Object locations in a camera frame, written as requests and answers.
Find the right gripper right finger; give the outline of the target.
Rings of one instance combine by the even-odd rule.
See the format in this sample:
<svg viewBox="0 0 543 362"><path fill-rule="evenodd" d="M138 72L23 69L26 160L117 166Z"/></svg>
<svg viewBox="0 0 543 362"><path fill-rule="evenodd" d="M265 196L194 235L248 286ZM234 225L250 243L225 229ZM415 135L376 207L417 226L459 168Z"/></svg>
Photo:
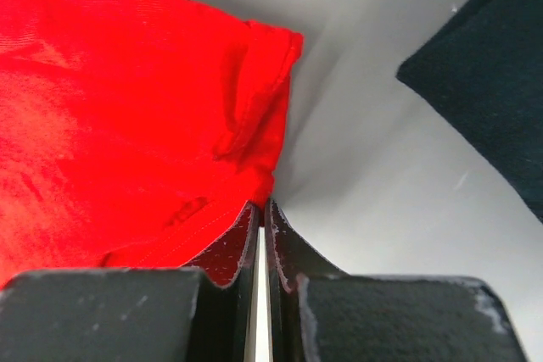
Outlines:
<svg viewBox="0 0 543 362"><path fill-rule="evenodd" d="M306 278L344 272L315 250L289 223L273 198L264 209L266 268L270 299L271 356L274 361L304 361L299 286Z"/></svg>

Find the red t shirt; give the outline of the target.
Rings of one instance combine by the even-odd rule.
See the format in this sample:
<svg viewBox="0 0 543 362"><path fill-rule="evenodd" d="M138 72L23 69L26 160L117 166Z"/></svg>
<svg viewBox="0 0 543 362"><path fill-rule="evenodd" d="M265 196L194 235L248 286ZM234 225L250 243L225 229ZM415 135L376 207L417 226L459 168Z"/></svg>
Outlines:
<svg viewBox="0 0 543 362"><path fill-rule="evenodd" d="M1 279L177 267L270 197L301 34L194 0L1 0Z"/></svg>

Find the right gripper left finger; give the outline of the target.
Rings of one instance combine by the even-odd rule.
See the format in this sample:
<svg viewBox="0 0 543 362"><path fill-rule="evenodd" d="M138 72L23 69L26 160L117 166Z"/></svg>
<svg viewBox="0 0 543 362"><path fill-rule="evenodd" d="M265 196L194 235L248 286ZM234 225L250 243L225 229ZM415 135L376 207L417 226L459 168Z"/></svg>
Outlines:
<svg viewBox="0 0 543 362"><path fill-rule="evenodd" d="M188 263L203 276L187 361L245 359L259 222L259 209L246 203L229 229Z"/></svg>

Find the folded black t shirt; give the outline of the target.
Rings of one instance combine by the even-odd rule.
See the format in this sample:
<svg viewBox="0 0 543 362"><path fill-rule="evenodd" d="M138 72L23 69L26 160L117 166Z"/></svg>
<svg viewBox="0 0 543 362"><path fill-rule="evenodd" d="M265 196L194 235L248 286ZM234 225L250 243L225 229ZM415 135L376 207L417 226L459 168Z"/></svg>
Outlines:
<svg viewBox="0 0 543 362"><path fill-rule="evenodd" d="M542 216L542 0L468 0L396 77Z"/></svg>

